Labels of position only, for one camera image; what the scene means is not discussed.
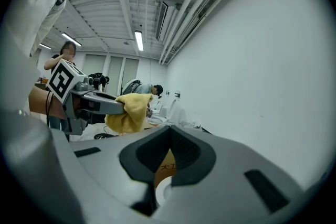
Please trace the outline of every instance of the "yellow towel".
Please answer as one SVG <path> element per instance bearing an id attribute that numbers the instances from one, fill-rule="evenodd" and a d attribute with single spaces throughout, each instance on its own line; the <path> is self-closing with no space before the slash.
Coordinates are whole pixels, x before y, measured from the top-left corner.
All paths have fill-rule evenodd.
<path id="1" fill-rule="evenodd" d="M 105 124 L 115 132 L 118 132 L 119 135 L 143 131 L 147 104 L 152 100 L 153 96 L 150 93 L 130 93 L 119 96 L 116 101 L 125 104 L 126 113 L 122 115 L 106 115 Z"/>

